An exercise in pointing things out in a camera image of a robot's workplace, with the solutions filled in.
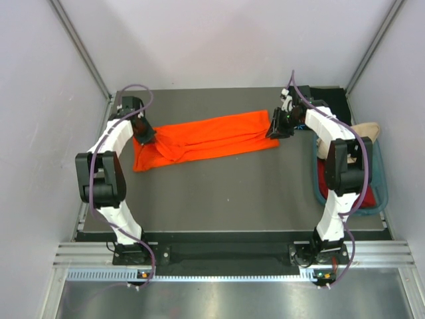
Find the red cloth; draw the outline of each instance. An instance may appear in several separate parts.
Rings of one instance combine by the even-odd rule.
[[[266,138],[269,126],[263,110],[155,128],[154,143],[133,139],[133,170],[276,148],[279,141]]]
[[[320,193],[322,194],[324,198],[327,199],[328,188],[326,186],[326,181],[325,181],[325,161],[322,159],[317,159],[317,176],[319,178]],[[371,186],[368,186],[365,199],[363,200],[360,208],[371,208],[376,206],[377,206],[377,202],[375,201],[375,196],[373,195]]]

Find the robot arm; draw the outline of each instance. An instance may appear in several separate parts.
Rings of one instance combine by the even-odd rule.
[[[143,106],[140,99],[124,97],[122,105],[111,116],[106,124],[104,133],[96,144],[87,153],[80,153],[76,156],[78,188],[83,202],[88,203],[90,162],[92,161],[94,150],[120,118],[140,109],[140,106]],[[154,135],[155,131],[153,131],[149,122],[139,113],[138,116],[133,116],[119,123],[109,134],[109,138],[100,147],[96,156],[96,176],[93,189],[94,206],[109,223],[118,226],[118,228],[113,227],[113,230],[118,244],[121,245],[133,245],[135,243],[134,240],[125,236],[119,229],[138,239],[142,239],[143,229],[135,222],[127,206],[126,181],[118,158],[128,140],[135,137],[138,142],[146,144],[153,141]]]
[[[361,192],[365,176],[361,148],[348,129],[331,120],[334,115],[324,101],[309,99],[325,115],[307,109],[297,96],[293,99],[286,89],[282,90],[281,99],[283,105],[275,109],[266,137],[288,138],[294,134],[295,127],[305,124],[329,147],[325,165],[325,180],[329,188],[325,211],[313,231],[308,249],[303,251],[305,255],[312,256],[312,260],[329,260],[344,248],[343,223],[348,216],[341,218],[340,213],[349,212]],[[367,150],[369,172],[372,172],[372,141],[369,138],[362,140]],[[355,163],[347,163],[349,155],[356,158]]]

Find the black fabric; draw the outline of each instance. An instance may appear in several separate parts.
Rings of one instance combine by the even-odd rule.
[[[338,120],[351,126],[351,113],[343,88],[310,88],[315,100],[324,100]]]

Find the plastic bin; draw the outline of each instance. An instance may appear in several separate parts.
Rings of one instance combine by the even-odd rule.
[[[319,178],[317,176],[317,135],[313,135],[313,184],[314,193],[317,200],[324,206],[326,199],[322,196],[319,190]],[[386,188],[385,170],[383,158],[381,156],[381,149],[379,148],[378,141],[373,144],[373,176],[371,181],[371,188],[377,205],[357,210],[354,215],[356,216],[371,216],[376,215],[385,209],[388,204],[388,189]]]

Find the white wall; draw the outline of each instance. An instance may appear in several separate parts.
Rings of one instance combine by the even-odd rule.
[[[48,1],[2,1],[0,43],[0,318],[33,319],[77,219],[74,156],[105,99]]]
[[[390,0],[62,0],[110,90],[346,86]]]
[[[358,122],[377,121],[395,231],[425,282],[425,2],[409,0],[352,95]]]

